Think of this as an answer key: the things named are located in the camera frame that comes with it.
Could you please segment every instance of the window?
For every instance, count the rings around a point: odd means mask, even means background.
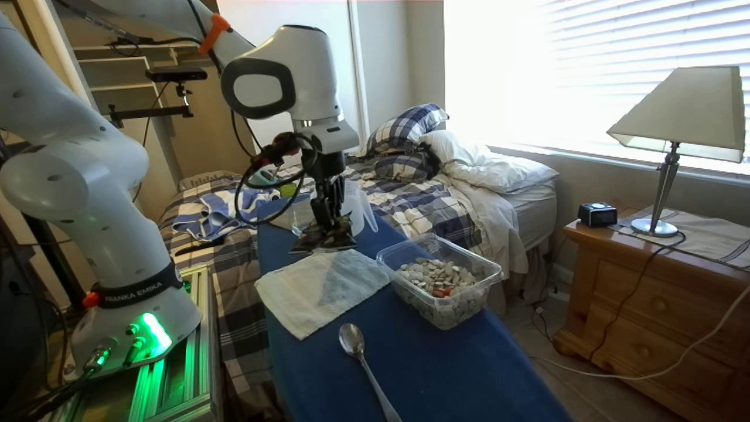
[[[748,0],[445,0],[450,127],[490,145],[661,162],[607,129],[673,68],[727,63],[741,66],[750,117]],[[750,173],[748,148],[743,164],[682,164]]]

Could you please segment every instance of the nightstand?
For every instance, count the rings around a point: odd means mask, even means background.
[[[570,223],[565,237],[579,253],[555,347],[605,373],[649,375],[673,366],[750,284],[743,270],[659,251],[616,230]],[[750,298],[677,368],[626,382],[687,420],[750,420],[748,321]]]

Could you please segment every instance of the metal spoon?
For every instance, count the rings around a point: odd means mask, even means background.
[[[342,345],[342,349],[354,356],[361,368],[368,373],[370,377],[370,384],[377,394],[377,401],[380,401],[380,408],[384,413],[384,420],[387,422],[401,422],[401,415],[396,413],[396,408],[391,406],[391,401],[384,396],[384,392],[380,389],[370,366],[368,366],[368,359],[366,359],[366,338],[363,333],[359,331],[359,326],[354,324],[345,324],[338,328],[338,342]]]

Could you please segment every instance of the clear plastic tray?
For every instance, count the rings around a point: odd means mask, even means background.
[[[391,272],[403,302],[441,331],[478,314],[490,286],[504,277],[497,263],[436,234],[387,246],[375,258]]]

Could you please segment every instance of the floor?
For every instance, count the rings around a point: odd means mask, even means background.
[[[598,373],[593,366],[560,356],[548,335],[553,335],[565,319],[565,293],[551,293],[541,309],[534,312],[523,300],[509,300],[502,319],[516,335],[518,345],[534,361],[539,375],[560,399],[574,422],[677,422],[680,417],[626,387],[619,380],[600,380],[574,370]]]

